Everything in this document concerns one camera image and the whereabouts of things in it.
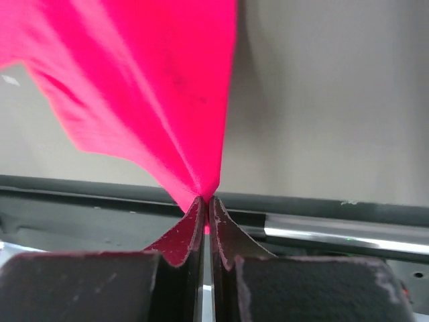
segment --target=gray wall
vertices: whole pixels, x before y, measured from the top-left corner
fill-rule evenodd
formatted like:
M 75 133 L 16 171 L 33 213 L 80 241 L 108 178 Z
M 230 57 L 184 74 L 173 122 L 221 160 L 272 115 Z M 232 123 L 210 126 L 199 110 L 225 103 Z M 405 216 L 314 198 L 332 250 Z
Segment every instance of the gray wall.
M 429 1 L 244 0 L 222 191 L 429 205 Z M 1 71 L 0 174 L 156 185 Z

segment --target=bright pink cloth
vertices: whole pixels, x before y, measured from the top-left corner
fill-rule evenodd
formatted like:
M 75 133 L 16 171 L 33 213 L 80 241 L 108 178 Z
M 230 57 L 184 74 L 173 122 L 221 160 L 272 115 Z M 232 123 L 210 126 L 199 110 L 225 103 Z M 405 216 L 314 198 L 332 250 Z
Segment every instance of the bright pink cloth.
M 187 210 L 219 185 L 235 9 L 1 0 L 0 64 L 24 62 L 79 149 L 137 163 Z

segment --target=chrome rod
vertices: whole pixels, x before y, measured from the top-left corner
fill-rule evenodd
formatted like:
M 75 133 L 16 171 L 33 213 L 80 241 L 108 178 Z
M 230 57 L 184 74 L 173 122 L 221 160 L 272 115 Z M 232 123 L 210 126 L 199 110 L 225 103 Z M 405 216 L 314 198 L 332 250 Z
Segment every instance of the chrome rod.
M 429 254 L 426 228 L 270 214 L 264 230 L 268 237 Z

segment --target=black surface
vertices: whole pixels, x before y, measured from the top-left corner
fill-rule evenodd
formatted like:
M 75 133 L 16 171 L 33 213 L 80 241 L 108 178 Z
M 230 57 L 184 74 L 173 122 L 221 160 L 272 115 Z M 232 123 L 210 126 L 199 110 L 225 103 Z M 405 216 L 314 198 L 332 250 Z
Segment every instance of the black surface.
M 412 312 L 397 280 L 364 258 L 236 259 L 239 320 L 406 322 Z
M 138 253 L 14 257 L 1 270 L 1 320 L 149 321 L 160 260 Z

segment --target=pink fabric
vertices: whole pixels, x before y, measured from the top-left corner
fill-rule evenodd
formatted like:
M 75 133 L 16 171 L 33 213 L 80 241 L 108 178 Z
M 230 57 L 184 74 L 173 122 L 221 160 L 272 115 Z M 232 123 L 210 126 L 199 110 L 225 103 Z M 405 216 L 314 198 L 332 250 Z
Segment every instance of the pink fabric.
M 235 9 L 1 0 L 0 64 L 27 66 L 77 148 L 137 163 L 186 211 L 219 185 Z

